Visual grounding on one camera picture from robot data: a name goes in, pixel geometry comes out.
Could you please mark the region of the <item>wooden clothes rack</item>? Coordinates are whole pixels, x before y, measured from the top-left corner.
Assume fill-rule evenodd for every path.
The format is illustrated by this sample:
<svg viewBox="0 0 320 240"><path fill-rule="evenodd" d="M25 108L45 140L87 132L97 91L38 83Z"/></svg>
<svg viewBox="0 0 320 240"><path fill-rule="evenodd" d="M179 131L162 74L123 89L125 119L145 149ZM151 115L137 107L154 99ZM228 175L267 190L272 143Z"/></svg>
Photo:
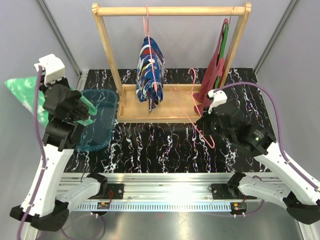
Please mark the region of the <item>wooden clothes rack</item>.
<svg viewBox="0 0 320 240"><path fill-rule="evenodd" d="M249 2L243 6L153 6L148 7L151 16L237 16L238 21L224 59L222 77L218 88L221 90L226 83L228 72L242 38L252 5ZM200 104L193 98L198 93L201 84L163 84L163 95L166 99L160 102L152 112L149 112L147 102L140 102L136 96L134 85L122 84L116 65L111 42L109 40L105 17L142 16L147 18L145 7L101 7L92 4L92 13L97 30L108 60L114 84L119 94L117 120L120 123L193 123L202 115L194 111Z"/></svg>

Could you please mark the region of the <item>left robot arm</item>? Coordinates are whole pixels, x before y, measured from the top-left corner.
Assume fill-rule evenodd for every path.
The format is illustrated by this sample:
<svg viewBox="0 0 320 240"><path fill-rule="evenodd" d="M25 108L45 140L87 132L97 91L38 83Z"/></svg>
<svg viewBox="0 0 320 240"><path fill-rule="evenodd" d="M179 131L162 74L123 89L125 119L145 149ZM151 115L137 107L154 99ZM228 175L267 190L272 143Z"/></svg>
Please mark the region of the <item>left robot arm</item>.
<svg viewBox="0 0 320 240"><path fill-rule="evenodd" d="M57 232L70 212L83 201L107 196L108 179L90 173L77 186L57 195L66 164L85 128L79 121L89 118L89 107L81 100L82 94L70 88L65 77L53 83L41 80L37 90L44 94L43 107L49 120L39 142L41 162L28 195L21 205L11 209L10 216L40 231Z"/></svg>

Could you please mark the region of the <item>aluminium mounting rail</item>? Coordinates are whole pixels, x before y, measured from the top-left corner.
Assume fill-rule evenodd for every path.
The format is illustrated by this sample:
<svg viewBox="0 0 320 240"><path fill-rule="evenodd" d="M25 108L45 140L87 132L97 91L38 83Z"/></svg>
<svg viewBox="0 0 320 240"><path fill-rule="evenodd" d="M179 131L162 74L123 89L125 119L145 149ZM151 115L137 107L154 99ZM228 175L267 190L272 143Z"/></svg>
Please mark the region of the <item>aluminium mounting rail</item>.
<svg viewBox="0 0 320 240"><path fill-rule="evenodd" d="M221 194L230 173L107 173L112 197L81 200L75 211L231 212L243 197Z"/></svg>

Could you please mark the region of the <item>maroon tank top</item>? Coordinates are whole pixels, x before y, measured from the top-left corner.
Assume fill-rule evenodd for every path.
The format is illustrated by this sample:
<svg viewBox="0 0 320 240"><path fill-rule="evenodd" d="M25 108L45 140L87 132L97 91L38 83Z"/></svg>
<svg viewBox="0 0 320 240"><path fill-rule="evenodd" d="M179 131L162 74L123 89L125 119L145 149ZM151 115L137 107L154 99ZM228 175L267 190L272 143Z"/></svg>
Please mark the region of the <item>maroon tank top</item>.
<svg viewBox="0 0 320 240"><path fill-rule="evenodd" d="M210 90L215 89L215 81L217 79L217 76L219 75L219 71L216 65L217 53L218 52L215 50L214 55L204 74L199 92L196 92L192 95L196 101L200 102L200 104L194 107L194 112L199 114L200 116L203 114L204 108L209 107L211 104L211 101L207 99L207 93Z"/></svg>

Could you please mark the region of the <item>green tie-dye trousers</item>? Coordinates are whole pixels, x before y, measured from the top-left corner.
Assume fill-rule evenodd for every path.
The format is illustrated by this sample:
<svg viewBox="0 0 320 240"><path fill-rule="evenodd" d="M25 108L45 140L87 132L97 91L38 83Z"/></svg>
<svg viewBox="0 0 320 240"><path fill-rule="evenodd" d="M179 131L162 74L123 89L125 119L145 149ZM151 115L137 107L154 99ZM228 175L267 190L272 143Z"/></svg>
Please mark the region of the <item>green tie-dye trousers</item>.
<svg viewBox="0 0 320 240"><path fill-rule="evenodd" d="M81 93L81 100L89 107L89 119L80 120L77 122L65 122L58 119L48 120L48 112L44 109L44 84L43 75L26 77L26 78L13 78L5 82L7 88L11 93L26 107L31 113L36 113L36 119L41 124L46 126L45 130L47 133L75 133L79 134L84 129L93 123L91 116L97 114L96 107Z"/></svg>

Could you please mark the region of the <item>blue transparent plastic bin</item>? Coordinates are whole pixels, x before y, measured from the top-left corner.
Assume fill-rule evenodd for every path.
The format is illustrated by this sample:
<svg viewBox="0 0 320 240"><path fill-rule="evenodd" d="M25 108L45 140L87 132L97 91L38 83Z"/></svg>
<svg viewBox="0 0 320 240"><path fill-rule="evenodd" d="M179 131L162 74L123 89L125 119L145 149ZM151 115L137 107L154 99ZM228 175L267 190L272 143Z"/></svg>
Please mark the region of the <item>blue transparent plastic bin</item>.
<svg viewBox="0 0 320 240"><path fill-rule="evenodd" d="M97 109L90 118L75 148L78 152L94 152L105 148L111 141L118 108L118 95L110 89L85 89L82 95Z"/></svg>

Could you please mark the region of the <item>blue patterned trousers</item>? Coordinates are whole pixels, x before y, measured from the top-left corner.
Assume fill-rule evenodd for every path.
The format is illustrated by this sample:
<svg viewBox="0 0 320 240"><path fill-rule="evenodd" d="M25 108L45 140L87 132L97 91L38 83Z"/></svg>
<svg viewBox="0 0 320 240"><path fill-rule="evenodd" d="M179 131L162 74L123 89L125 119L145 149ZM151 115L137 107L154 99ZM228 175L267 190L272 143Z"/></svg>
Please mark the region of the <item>blue patterned trousers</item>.
<svg viewBox="0 0 320 240"><path fill-rule="evenodd" d="M150 37L153 66L157 83L157 92L154 89L154 79L149 53L148 38L145 37L140 49L136 69L136 95L140 102L148 102L148 111L151 113L164 98L165 58L156 43Z"/></svg>

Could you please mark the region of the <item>green hanger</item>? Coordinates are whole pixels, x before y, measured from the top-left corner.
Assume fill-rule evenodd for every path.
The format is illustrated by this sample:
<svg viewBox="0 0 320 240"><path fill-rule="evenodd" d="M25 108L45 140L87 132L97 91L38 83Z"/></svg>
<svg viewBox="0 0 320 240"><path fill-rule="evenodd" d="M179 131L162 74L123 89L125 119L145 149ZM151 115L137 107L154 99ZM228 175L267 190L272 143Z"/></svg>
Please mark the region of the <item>green hanger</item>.
<svg viewBox="0 0 320 240"><path fill-rule="evenodd" d="M215 80L215 85L214 85L215 89L219 87L220 78L222 77L223 66L225 63L224 53L225 53L228 33L229 33L229 21L225 18L221 27L220 36L219 36L217 47L216 47L216 51L217 51L216 66L217 66L219 75Z"/></svg>

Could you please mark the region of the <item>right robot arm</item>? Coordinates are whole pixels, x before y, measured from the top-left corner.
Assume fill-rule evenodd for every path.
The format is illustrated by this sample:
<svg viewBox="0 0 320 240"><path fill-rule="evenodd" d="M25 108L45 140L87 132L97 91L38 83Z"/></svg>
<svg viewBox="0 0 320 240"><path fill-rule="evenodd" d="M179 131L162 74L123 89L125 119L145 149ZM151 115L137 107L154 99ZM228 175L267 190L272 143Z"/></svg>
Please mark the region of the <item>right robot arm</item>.
<svg viewBox="0 0 320 240"><path fill-rule="evenodd" d="M240 110L229 103L205 111L196 126L204 135L218 135L228 140L238 152L262 163L284 184L271 184L236 172L225 188L230 197L251 196L271 202L306 225L320 220L317 180L281 151L272 133L259 124L246 122Z"/></svg>

